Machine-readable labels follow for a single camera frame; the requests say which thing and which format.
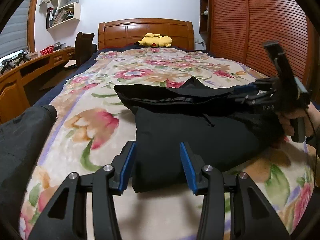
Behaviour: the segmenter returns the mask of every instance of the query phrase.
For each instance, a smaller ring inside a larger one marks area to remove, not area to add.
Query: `bed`
[[[124,47],[149,32],[171,36],[175,48]],[[20,234],[24,239],[70,172],[80,175],[95,172],[111,163],[127,141],[135,140],[134,115],[119,100],[114,85],[177,88],[190,77],[196,77],[206,86],[221,88],[245,85],[264,77],[240,63],[193,51],[190,22],[129,19],[101,23],[98,39],[99,52],[75,76],[69,77],[61,92],[58,88],[51,93],[58,118],[35,166],[21,208]],[[313,147],[284,137],[259,157],[229,172],[247,172],[292,233],[313,191],[314,159]],[[122,196],[114,198],[123,239],[138,240],[196,239],[202,201],[203,197],[194,196],[186,185],[139,194],[129,186]],[[89,194],[88,239],[94,239],[91,207]],[[224,239],[229,238],[230,199],[225,194]]]

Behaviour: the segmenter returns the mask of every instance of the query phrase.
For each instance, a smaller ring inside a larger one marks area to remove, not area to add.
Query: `pikachu plush toy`
[[[162,36],[160,34],[147,33],[142,41],[138,41],[135,45],[144,45],[152,47],[171,47],[172,39],[169,36]]]

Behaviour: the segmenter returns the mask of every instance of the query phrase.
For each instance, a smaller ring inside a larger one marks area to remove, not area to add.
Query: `wooden cabinet door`
[[[0,83],[0,123],[17,117],[29,106],[19,71]]]

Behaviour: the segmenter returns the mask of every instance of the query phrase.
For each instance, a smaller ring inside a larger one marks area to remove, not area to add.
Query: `desk drawer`
[[[63,55],[57,55],[53,58],[53,65],[57,66],[63,62]]]
[[[74,55],[74,52],[73,52],[73,51],[72,51],[72,52],[67,53],[67,60],[72,59],[72,58],[73,58],[73,55]]]

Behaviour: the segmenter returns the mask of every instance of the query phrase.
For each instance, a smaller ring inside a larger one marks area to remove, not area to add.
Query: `white wall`
[[[68,22],[61,27],[46,30],[46,9],[48,5],[37,2],[35,19],[35,45],[40,51],[55,42],[74,46],[78,32],[95,33],[94,43],[98,44],[98,25],[130,18],[167,18],[193,23],[195,39],[199,35],[200,0],[80,0],[80,22]],[[196,44],[196,49],[203,49]]]

